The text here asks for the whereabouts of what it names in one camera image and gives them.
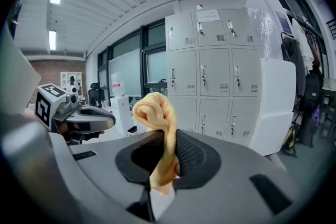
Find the locker vent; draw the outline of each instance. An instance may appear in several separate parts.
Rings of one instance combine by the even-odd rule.
[[[195,91],[195,85],[187,85],[187,91],[188,92],[194,92]]]
[[[188,37],[185,39],[185,44],[186,45],[189,45],[189,44],[192,44],[193,43],[193,38],[192,37]]]
[[[253,42],[253,36],[246,36],[247,42]]]
[[[219,85],[220,92],[228,92],[229,91],[229,84],[220,84]]]
[[[224,35],[216,35],[217,41],[225,41]]]
[[[223,136],[223,131],[216,131],[215,132],[215,137],[222,137]]]
[[[251,84],[251,92],[258,92],[258,85]]]

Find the beige cloth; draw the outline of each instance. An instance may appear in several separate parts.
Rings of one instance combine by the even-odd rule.
[[[168,194],[169,184],[176,178],[175,166],[179,162],[175,155],[176,112],[164,95],[155,92],[147,94],[134,105],[134,118],[148,127],[147,131],[164,131],[164,151],[155,170],[150,176],[151,187]]]

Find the whiteboard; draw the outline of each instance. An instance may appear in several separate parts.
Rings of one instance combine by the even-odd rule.
[[[124,81],[126,96],[141,96],[139,49],[128,52],[127,54],[123,54],[110,60],[109,76],[111,76],[114,72],[120,72],[121,80]],[[109,87],[110,93],[113,96],[111,79]]]

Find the hanging jacket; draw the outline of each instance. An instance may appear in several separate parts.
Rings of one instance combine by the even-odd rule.
[[[295,39],[285,37],[281,44],[288,53],[289,61],[295,65],[296,68],[296,91],[300,96],[304,96],[306,88],[306,71],[303,57]]]
[[[293,26],[293,35],[294,38],[298,41],[307,75],[309,71],[313,69],[312,63],[314,61],[314,56],[308,45],[305,32],[302,30],[301,26],[294,18],[292,20],[292,26]]]

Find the locker cabinet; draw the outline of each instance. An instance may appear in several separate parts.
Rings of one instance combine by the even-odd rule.
[[[201,100],[198,132],[223,139],[229,100]]]
[[[230,64],[228,49],[199,50],[201,95],[230,95]]]
[[[167,18],[169,50],[195,47],[191,13],[180,13]]]
[[[257,50],[232,49],[233,58],[233,96],[258,96],[261,90]]]
[[[226,140],[248,146],[258,112],[258,100],[233,100]]]
[[[222,15],[231,45],[255,45],[254,30],[246,10],[222,9]]]
[[[170,95],[196,95],[196,51],[169,53]]]
[[[197,132],[196,130],[196,99],[171,98],[177,116],[177,127],[181,130]]]
[[[195,18],[196,18],[197,39],[199,47],[227,44],[224,26],[221,20],[199,23],[197,21],[196,12],[195,12]]]

